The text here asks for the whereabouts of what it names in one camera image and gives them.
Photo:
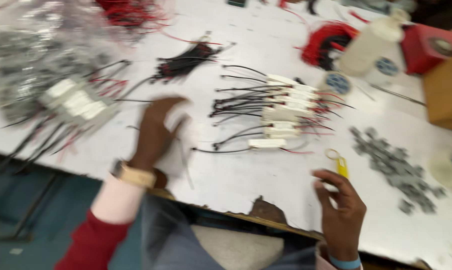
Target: blue wristband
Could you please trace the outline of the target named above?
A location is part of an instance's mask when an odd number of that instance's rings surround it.
[[[331,256],[331,254],[330,254],[329,260],[335,267],[337,267],[339,269],[344,269],[344,270],[356,269],[361,266],[361,259],[359,258],[359,255],[357,256],[356,260],[342,261],[342,260],[336,259],[335,257]]]

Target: gray component pile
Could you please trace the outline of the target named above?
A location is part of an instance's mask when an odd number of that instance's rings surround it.
[[[0,32],[0,108],[10,122],[29,118],[38,112],[36,101],[44,91],[108,61],[95,48],[58,37],[46,39],[29,30]]]
[[[425,192],[431,191],[436,198],[446,196],[442,187],[431,188],[423,181],[423,168],[419,165],[411,166],[406,158],[407,150],[404,148],[390,149],[390,144],[384,138],[378,138],[378,132],[368,127],[364,133],[367,140],[362,138],[361,132],[351,127],[349,129],[355,137],[356,145],[353,149],[362,156],[371,157],[369,167],[385,175],[388,184],[401,190],[411,201],[417,203],[424,213],[435,213],[436,206],[426,197]],[[399,209],[410,214],[414,205],[403,200]]]

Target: small ring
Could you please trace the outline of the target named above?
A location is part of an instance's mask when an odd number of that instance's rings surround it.
[[[334,152],[334,153],[336,153],[336,157],[331,157],[330,156],[330,153],[331,152]],[[340,157],[341,157],[341,155],[339,154],[339,152],[338,151],[336,151],[336,150],[334,150],[334,149],[331,149],[331,148],[329,148],[329,149],[326,149],[325,151],[324,151],[324,154],[331,160],[338,160]]]

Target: red sleeve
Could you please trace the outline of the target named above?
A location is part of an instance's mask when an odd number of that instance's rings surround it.
[[[89,210],[86,221],[71,235],[73,243],[55,270],[107,270],[109,260],[130,225],[102,222]]]

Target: white work surface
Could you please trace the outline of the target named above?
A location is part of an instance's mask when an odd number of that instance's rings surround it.
[[[206,30],[212,31],[212,42],[237,46],[218,56],[222,64],[244,65],[265,73],[289,78],[299,77],[305,83],[317,85],[324,71],[301,61],[300,50],[307,38],[304,24],[293,14],[277,8],[274,4],[264,6],[250,0],[247,8],[226,5],[223,0],[177,1],[177,15],[173,26],[165,28],[168,34],[183,39],[202,36]],[[319,16],[306,14],[305,3],[289,4],[290,8],[301,14],[308,23],[317,28],[314,22],[339,20],[334,10],[335,2],[319,1],[316,10]],[[364,24],[347,14],[347,8],[338,6],[344,17],[357,28]],[[355,9],[366,19],[380,15]],[[136,45],[128,58],[137,61],[129,68],[125,78],[129,86],[155,72],[157,57],[174,57],[187,46],[185,42],[168,38],[162,34],[151,34]],[[391,53],[391,58],[403,66],[399,50]],[[164,85],[144,84],[128,98],[151,99],[159,95],[182,95],[192,104],[186,110],[192,121],[184,130],[183,148],[190,145],[210,150],[211,143],[223,140],[235,132],[259,126],[259,118],[241,116],[213,127],[211,124],[222,117],[208,118],[211,103],[233,93],[217,93],[215,88],[246,87],[259,85],[254,81],[222,79],[219,75],[244,74],[261,78],[259,74],[239,68],[223,69],[217,63],[204,63],[196,68],[184,83]],[[178,158],[178,147],[171,155],[173,163],[161,166],[170,174],[168,189],[178,201],[195,205],[207,205],[220,212],[248,213],[258,196],[284,211],[290,226],[304,230],[321,231],[320,207],[311,188],[312,169],[329,168],[335,163],[324,156],[324,150],[338,150],[348,162],[350,180],[368,211],[364,220],[359,248],[371,254],[388,257],[403,263],[424,260],[434,269],[452,269],[452,194],[437,200],[437,214],[426,215],[416,208],[412,216],[398,209],[405,196],[390,187],[378,172],[369,169],[369,158],[358,156],[353,150],[353,136],[348,132],[350,126],[364,131],[375,127],[381,137],[392,146],[408,149],[409,162],[426,169],[425,180],[432,186],[438,183],[428,172],[427,161],[431,155],[445,147],[452,147],[452,131],[445,130],[427,122],[426,109],[418,104],[380,92],[367,86],[359,79],[352,79],[374,97],[372,101],[356,87],[348,96],[347,103],[357,109],[344,107],[336,110],[343,116],[328,115],[332,121],[325,125],[335,130],[334,136],[305,135],[288,145],[293,148],[304,140],[310,144],[298,151],[315,151],[315,154],[292,154],[281,150],[264,152],[240,152],[234,154],[208,154],[194,152],[188,155],[187,167],[194,189],[187,181],[187,173]],[[421,80],[400,75],[393,91],[424,101]],[[81,138],[75,147],[76,155],[68,152],[61,163],[56,156],[44,156],[39,163],[79,175],[104,179],[115,158],[129,158],[135,146],[137,131],[126,126],[138,125],[143,104],[128,102],[122,111],[101,130]],[[0,114],[0,128],[7,123]],[[28,129],[0,129],[0,153],[7,154],[25,137]],[[246,138],[238,138],[226,144],[221,150],[239,150],[247,147]],[[32,152],[30,146],[20,157]]]

